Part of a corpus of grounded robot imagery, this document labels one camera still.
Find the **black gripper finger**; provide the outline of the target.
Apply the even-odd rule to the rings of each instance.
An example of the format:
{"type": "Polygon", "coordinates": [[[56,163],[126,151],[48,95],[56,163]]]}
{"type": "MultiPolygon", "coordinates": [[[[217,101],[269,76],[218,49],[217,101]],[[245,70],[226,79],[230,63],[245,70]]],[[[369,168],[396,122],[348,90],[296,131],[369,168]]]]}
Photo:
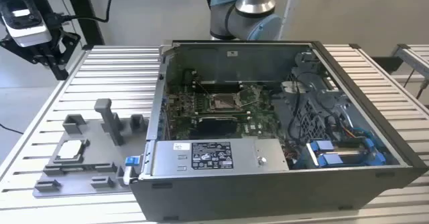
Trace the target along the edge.
{"type": "Polygon", "coordinates": [[[32,64],[47,64],[47,58],[42,52],[40,45],[22,47],[18,45],[11,35],[7,34],[2,39],[2,47],[32,64]]]}
{"type": "Polygon", "coordinates": [[[82,37],[76,33],[66,32],[62,28],[52,31],[50,46],[50,69],[58,80],[68,78],[66,66],[82,37]]]}

